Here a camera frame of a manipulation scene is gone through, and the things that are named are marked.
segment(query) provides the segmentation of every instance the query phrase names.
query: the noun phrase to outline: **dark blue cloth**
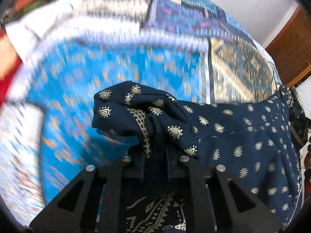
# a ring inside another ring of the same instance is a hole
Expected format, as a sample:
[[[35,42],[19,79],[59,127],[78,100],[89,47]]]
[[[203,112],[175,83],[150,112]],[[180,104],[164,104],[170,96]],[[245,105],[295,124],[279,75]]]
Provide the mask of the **dark blue cloth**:
[[[126,81],[94,96],[92,127],[137,135],[147,157],[160,160],[173,144],[201,163],[225,165],[287,225],[302,202],[287,99],[281,86],[259,103],[197,104]]]

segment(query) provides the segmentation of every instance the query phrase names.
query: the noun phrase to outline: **white fabric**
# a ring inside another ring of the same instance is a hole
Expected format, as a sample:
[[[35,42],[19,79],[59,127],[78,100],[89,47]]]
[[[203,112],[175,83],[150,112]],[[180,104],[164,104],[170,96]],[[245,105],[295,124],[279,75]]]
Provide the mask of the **white fabric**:
[[[15,75],[7,92],[10,101],[20,101],[27,96],[31,81],[39,62],[49,54],[58,43],[73,38],[101,45],[118,44],[163,44],[179,46],[187,50],[207,52],[208,41],[188,35],[176,35],[170,32],[140,30],[140,24],[130,21],[120,21],[117,18],[90,18],[81,16],[71,18],[58,25],[36,47],[32,55]]]
[[[35,105],[3,104],[0,112],[0,140],[18,141],[26,147],[38,149],[44,114]]]
[[[46,32],[58,21],[68,18],[81,1],[56,0],[5,26],[10,42],[24,63]]]

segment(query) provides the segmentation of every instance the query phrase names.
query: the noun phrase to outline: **bed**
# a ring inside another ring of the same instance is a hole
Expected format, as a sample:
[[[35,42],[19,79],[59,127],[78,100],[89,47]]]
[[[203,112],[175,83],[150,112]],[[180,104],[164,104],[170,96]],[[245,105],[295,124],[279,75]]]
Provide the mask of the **bed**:
[[[138,143],[91,128],[98,91],[129,80],[238,104],[282,84],[264,48],[209,0],[56,0],[6,31],[23,64],[0,113],[0,193],[23,225],[86,165]]]

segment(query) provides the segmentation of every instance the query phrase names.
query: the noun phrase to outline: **metal screw head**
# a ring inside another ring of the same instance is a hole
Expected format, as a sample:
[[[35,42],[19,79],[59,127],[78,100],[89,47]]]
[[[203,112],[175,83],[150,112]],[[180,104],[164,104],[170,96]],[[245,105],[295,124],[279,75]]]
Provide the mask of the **metal screw head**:
[[[92,172],[95,170],[95,166],[94,165],[88,165],[88,166],[86,166],[85,170],[87,170],[88,172]]]
[[[189,157],[187,155],[183,155],[179,157],[179,160],[182,162],[187,162],[189,160]]]
[[[122,157],[122,161],[124,162],[130,162],[132,160],[131,156],[125,155]]]
[[[218,171],[220,171],[220,172],[226,171],[226,167],[225,167],[224,165],[218,165],[218,166],[216,166],[216,169],[217,169]]]

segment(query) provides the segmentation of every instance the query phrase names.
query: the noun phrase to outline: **turquoise fabric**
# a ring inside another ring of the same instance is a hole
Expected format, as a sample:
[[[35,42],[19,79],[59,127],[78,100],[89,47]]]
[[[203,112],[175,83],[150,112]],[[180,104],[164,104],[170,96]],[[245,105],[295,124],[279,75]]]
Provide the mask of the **turquoise fabric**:
[[[41,177],[46,202],[87,164],[104,166],[125,155],[137,137],[104,136],[91,128],[93,96],[126,80],[163,89],[185,101],[201,101],[198,53],[162,47],[107,49],[64,42],[43,61],[30,102],[47,107]]]

